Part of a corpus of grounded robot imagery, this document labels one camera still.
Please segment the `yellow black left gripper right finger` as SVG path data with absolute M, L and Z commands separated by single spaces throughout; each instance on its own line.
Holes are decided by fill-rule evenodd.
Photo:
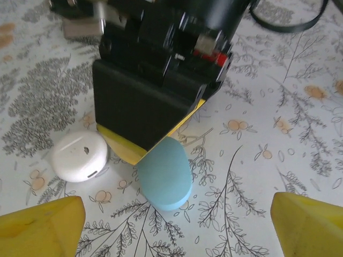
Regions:
M 278 192 L 270 214 L 284 256 L 342 256 L 341 206 Z

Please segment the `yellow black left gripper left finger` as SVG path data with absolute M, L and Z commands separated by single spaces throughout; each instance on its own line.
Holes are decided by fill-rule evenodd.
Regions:
M 2 215 L 1 256 L 75 256 L 84 223 L 79 196 Z

